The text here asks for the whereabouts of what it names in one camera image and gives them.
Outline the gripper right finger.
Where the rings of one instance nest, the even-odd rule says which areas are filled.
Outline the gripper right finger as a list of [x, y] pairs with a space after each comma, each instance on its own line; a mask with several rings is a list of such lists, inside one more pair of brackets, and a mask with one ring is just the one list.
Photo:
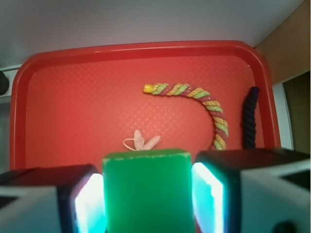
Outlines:
[[282, 148], [202, 151], [191, 171], [201, 232], [310, 232], [309, 155]]

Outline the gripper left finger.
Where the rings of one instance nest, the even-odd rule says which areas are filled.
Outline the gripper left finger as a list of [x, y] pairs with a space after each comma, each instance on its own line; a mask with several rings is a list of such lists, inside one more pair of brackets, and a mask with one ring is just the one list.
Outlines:
[[2, 233], [104, 233], [104, 178], [95, 166], [10, 170], [0, 175]]

